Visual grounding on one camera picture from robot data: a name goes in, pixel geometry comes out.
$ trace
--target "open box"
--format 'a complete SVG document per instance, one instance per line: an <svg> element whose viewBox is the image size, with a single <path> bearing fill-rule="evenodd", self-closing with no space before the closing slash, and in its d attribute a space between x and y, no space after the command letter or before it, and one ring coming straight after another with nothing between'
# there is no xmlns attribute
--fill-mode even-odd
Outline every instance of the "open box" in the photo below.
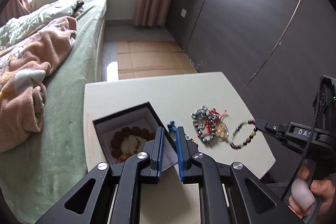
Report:
<svg viewBox="0 0 336 224"><path fill-rule="evenodd" d="M102 151L110 165L119 163L118 159L111 155L113 150L111 147L111 141L115 139L116 132L121 132L125 127L139 127L140 129L149 130L150 133L156 133L158 127L165 128L149 102L94 120L93 125L96 130ZM166 129L164 130L165 139L162 171L169 169L178 162L174 141ZM122 141L122 146L120 149L122 149L123 154L126 154L126 152L128 152L128 155L135 154L135 151L133 151L134 140L137 140L139 143L141 143L139 146L136 146L138 148L135 151L142 151L146 140L139 136L130 135L129 137L125 136Z"/></svg>

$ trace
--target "silver bolt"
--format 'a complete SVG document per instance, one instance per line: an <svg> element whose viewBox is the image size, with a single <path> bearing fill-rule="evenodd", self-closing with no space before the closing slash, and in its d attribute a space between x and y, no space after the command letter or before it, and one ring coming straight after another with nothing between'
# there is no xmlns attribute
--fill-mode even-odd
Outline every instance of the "silver bolt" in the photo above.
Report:
<svg viewBox="0 0 336 224"><path fill-rule="evenodd" d="M240 162L234 162L232 166L236 170L241 170L244 165L242 163L240 163Z"/></svg>
<svg viewBox="0 0 336 224"><path fill-rule="evenodd" d="M98 164L98 169L99 170L105 170L108 167L108 164L105 162L101 162Z"/></svg>
<svg viewBox="0 0 336 224"><path fill-rule="evenodd" d="M195 159L202 159L203 157L204 157L204 155L201 152L194 153L194 158Z"/></svg>
<svg viewBox="0 0 336 224"><path fill-rule="evenodd" d="M140 152L137 154L137 157L140 159L145 159L147 158L148 154L146 152Z"/></svg>

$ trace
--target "black bead bracelet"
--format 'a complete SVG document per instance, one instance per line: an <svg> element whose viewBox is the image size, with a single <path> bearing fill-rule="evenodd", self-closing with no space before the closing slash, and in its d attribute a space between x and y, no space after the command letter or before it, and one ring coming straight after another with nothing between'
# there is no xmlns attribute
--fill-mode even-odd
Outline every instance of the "black bead bracelet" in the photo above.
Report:
<svg viewBox="0 0 336 224"><path fill-rule="evenodd" d="M248 136L244 142L242 142L241 144L238 144L238 145L235 145L235 144L233 143L233 141L234 141L234 139L235 139L235 135L236 135L236 134L238 133L238 131L240 131L240 129L241 129L244 125L246 125L246 124L253 124L253 125L255 125L255 121L254 121L254 120L244 121L244 122L242 122L242 123L236 128L236 130L235 130L235 132L233 133L232 138L231 138L231 145L230 145L231 148L233 148L233 149L241 149L242 147L244 147L244 146L246 146L248 143L250 143L251 140L253 139L253 137L256 135L256 133L257 133L258 130L257 130L256 128L254 128L253 131L252 131L252 133L251 133L251 135Z"/></svg>

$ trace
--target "white table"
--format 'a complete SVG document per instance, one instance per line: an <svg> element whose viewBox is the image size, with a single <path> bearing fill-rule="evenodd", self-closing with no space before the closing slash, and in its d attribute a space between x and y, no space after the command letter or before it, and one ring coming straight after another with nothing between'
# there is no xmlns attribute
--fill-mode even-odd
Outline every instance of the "white table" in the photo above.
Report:
<svg viewBox="0 0 336 224"><path fill-rule="evenodd" d="M259 178L275 162L261 133L257 133L251 143L241 150L233 150L227 142L214 141L204 145L197 138L190 114L202 105L216 108L218 112L227 109L228 116L223 122L230 133L240 122L253 118L226 77L221 72L213 72L87 84L84 96L84 143L88 170L105 161L92 120L147 101L163 124L174 120L176 126L183 126L186 134L199 144L199 151L218 162L242 162ZM241 143L252 130L252 126L243 127L236 143ZM199 224L198 185L183 185L177 165L162 174L158 185L143 185L140 222Z"/></svg>

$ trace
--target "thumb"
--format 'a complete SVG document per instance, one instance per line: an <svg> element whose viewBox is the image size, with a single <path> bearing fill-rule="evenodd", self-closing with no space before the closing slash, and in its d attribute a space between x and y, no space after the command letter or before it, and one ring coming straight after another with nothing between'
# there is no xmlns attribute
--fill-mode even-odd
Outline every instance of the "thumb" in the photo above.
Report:
<svg viewBox="0 0 336 224"><path fill-rule="evenodd" d="M332 200L335 194L335 186L331 180L314 180L310 190L313 194L322 197L324 201Z"/></svg>

